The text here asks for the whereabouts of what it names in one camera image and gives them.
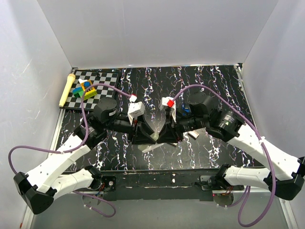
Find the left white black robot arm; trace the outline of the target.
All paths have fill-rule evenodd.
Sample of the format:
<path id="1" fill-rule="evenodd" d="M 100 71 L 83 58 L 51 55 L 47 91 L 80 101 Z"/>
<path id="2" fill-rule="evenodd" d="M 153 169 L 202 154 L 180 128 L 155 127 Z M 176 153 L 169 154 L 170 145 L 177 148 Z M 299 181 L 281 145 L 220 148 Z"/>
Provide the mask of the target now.
<path id="1" fill-rule="evenodd" d="M 133 121 L 117 111 L 114 98 L 103 97 L 55 154 L 29 172 L 14 176 L 17 191 L 33 214 L 44 212 L 65 194 L 81 188 L 96 191 L 102 186 L 102 173 L 94 166 L 69 175 L 63 172 L 102 142 L 109 130 L 127 134 L 128 140 L 141 150 L 156 143 L 159 135 L 144 119 L 144 104 L 131 103 L 130 108 L 135 115 Z"/>

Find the white cream stapler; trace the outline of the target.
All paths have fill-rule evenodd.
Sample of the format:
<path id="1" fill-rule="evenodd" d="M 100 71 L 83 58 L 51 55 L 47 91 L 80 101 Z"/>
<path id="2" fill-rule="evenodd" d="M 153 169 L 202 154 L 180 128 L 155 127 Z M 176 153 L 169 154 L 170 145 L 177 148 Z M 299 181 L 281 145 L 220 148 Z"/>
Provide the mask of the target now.
<path id="1" fill-rule="evenodd" d="M 153 133 L 153 134 L 151 134 L 150 135 L 150 137 L 153 139 L 153 140 L 157 140 L 158 138 L 159 138 L 159 134 L 158 133 Z M 155 143 L 155 144 L 153 144 L 153 145 L 140 145 L 140 146 L 138 146 L 138 149 L 142 152 L 142 153 L 147 153 L 147 152 L 149 152 L 149 151 L 151 151 L 151 150 L 154 150 L 154 149 L 156 149 L 156 148 L 158 148 L 158 147 L 161 147 L 161 146 L 163 146 L 164 145 L 164 143 Z"/>

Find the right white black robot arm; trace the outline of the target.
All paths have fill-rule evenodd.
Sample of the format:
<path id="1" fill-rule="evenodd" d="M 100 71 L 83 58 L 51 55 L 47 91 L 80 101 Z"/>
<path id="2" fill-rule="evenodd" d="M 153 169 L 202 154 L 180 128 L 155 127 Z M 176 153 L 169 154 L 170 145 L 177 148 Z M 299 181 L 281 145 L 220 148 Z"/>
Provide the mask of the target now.
<path id="1" fill-rule="evenodd" d="M 197 92 L 187 99 L 187 108 L 177 110 L 171 97 L 161 99 L 166 121 L 157 143 L 178 143 L 185 132 L 204 128 L 214 138 L 235 146 L 261 163 L 263 168 L 222 165 L 218 172 L 201 181 L 206 189 L 228 189 L 239 185 L 271 191 L 284 200 L 293 200 L 305 183 L 305 159 L 291 156 L 266 140 L 232 111 L 220 111 L 212 97 Z"/>

